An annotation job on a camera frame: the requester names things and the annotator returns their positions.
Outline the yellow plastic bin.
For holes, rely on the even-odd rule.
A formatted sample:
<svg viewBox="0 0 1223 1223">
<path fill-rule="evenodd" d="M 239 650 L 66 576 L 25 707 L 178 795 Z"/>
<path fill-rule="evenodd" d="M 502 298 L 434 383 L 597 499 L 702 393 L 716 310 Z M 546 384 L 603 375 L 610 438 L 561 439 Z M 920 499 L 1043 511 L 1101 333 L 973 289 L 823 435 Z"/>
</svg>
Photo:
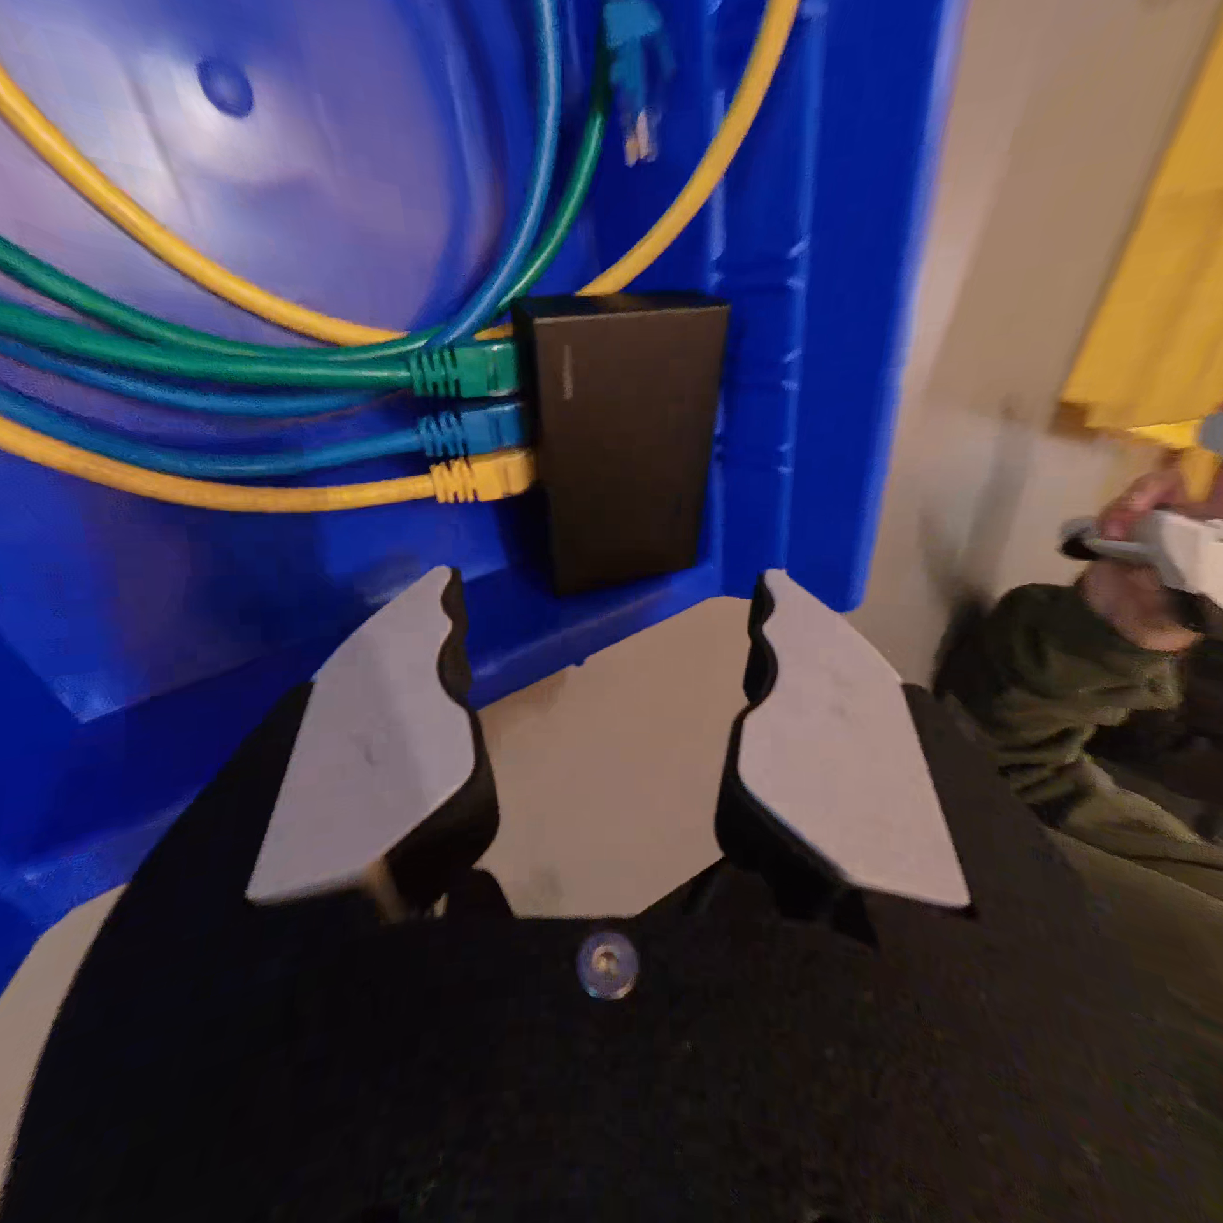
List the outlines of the yellow plastic bin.
<svg viewBox="0 0 1223 1223">
<path fill-rule="evenodd" d="M 1204 451 L 1222 397 L 1217 29 L 1060 390 L 1088 429 Z"/>
</svg>

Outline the person's right forearm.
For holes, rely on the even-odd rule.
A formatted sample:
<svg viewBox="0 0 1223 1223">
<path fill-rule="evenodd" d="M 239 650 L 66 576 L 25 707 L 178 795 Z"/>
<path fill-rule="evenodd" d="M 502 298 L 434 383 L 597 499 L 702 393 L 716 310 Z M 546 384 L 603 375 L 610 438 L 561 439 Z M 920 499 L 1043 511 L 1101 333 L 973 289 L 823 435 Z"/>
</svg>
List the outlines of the person's right forearm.
<svg viewBox="0 0 1223 1223">
<path fill-rule="evenodd" d="M 1076 585 L 1024 585 L 960 621 L 935 691 L 1046 827 L 1220 894 L 1220 643 L 1140 648 Z"/>
</svg>

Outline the person's right hand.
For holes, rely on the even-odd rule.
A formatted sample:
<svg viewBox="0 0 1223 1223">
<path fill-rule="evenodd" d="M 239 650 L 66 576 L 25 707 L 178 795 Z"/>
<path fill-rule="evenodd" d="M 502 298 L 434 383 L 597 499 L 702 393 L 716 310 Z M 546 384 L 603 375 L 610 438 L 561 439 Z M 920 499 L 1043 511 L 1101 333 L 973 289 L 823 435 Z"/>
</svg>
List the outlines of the person's right hand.
<svg viewBox="0 0 1223 1223">
<path fill-rule="evenodd" d="M 1194 518 L 1220 518 L 1220 474 L 1204 499 L 1193 499 L 1177 457 L 1169 455 L 1101 508 L 1095 534 L 1102 540 L 1130 540 L 1140 521 L 1159 506 Z M 1152 569 L 1110 559 L 1092 560 L 1076 588 L 1086 607 L 1136 648 L 1184 652 L 1200 640 L 1200 634 L 1175 615 L 1171 595 Z"/>
</svg>

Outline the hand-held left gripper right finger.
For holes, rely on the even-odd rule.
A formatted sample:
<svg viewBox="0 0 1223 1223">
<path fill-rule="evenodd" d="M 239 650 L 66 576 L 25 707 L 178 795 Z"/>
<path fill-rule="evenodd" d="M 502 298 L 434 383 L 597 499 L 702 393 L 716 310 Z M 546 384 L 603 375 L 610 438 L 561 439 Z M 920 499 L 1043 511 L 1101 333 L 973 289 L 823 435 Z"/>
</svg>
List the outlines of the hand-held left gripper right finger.
<svg viewBox="0 0 1223 1223">
<path fill-rule="evenodd" d="M 714 908 L 877 945 L 871 899 L 973 896 L 896 668 L 785 570 L 757 576 L 714 815 Z"/>
</svg>

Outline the blue plastic bin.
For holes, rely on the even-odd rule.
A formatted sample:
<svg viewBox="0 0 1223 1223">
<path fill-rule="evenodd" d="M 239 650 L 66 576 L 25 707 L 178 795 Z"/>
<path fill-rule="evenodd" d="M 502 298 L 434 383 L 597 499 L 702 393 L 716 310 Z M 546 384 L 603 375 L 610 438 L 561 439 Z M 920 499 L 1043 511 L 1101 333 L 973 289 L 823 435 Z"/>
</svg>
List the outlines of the blue plastic bin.
<svg viewBox="0 0 1223 1223">
<path fill-rule="evenodd" d="M 460 572 L 481 707 L 856 607 L 965 3 L 3 3 L 3 985 Z M 513 304 L 730 304 L 698 562 L 558 595 Z"/>
</svg>

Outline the person's leg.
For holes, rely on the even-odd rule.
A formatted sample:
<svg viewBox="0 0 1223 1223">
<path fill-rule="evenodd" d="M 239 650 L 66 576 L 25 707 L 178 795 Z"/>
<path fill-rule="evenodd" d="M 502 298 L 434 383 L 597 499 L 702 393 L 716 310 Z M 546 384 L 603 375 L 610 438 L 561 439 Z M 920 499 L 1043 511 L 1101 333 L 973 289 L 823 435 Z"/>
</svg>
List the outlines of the person's leg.
<svg viewBox="0 0 1223 1223">
<path fill-rule="evenodd" d="M 1198 1131 L 1220 1148 L 1220 846 L 1175 818 L 1048 830 L 1092 894 L 1101 927 L 1124 943 Z"/>
</svg>

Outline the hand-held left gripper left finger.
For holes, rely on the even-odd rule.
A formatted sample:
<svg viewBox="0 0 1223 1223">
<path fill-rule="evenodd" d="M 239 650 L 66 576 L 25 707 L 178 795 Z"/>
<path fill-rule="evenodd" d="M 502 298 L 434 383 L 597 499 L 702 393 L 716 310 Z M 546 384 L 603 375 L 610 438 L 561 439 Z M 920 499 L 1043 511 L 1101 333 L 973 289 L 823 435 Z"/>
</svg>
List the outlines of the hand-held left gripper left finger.
<svg viewBox="0 0 1223 1223">
<path fill-rule="evenodd" d="M 494 764 L 469 691 L 465 581 L 437 566 L 316 672 L 246 898 L 360 891 L 422 915 L 500 827 Z"/>
</svg>

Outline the black network switch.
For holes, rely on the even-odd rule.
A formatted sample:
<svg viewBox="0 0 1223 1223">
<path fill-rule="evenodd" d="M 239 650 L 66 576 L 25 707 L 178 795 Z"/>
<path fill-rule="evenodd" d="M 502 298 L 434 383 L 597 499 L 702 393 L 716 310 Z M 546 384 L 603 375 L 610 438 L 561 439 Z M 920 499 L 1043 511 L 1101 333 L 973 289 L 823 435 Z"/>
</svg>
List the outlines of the black network switch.
<svg viewBox="0 0 1223 1223">
<path fill-rule="evenodd" d="M 561 597 L 699 559 L 730 302 L 533 295 L 511 307 Z"/>
</svg>

